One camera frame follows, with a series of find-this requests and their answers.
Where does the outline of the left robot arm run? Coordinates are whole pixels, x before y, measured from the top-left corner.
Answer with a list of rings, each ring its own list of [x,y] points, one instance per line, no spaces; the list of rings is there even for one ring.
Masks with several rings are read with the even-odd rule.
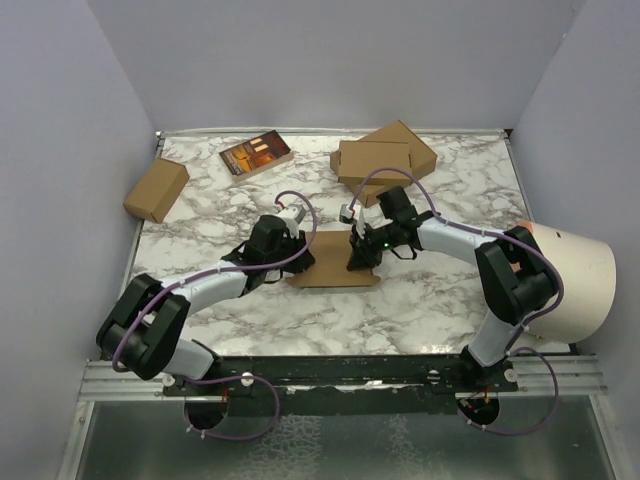
[[[181,338],[186,320],[219,302],[240,298],[267,282],[271,272],[302,273],[315,259],[299,224],[300,205],[262,215],[249,238],[210,269],[176,279],[134,277],[98,330],[103,354],[142,380],[164,373],[186,377],[195,392],[206,395],[220,385],[217,355]]]

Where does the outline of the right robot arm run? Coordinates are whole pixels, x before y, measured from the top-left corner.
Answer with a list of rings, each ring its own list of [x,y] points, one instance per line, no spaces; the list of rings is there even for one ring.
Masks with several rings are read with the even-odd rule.
[[[436,252],[477,268],[487,313],[481,328],[460,356],[459,378],[469,390],[491,384],[496,369],[533,320],[554,310],[564,296],[564,283],[543,255],[534,236],[516,226],[487,230],[444,218],[434,206],[420,213],[402,187],[378,196],[388,222],[372,227],[363,210],[351,202],[339,219],[351,226],[349,271],[373,269],[383,254],[408,247],[410,260],[422,251]]]

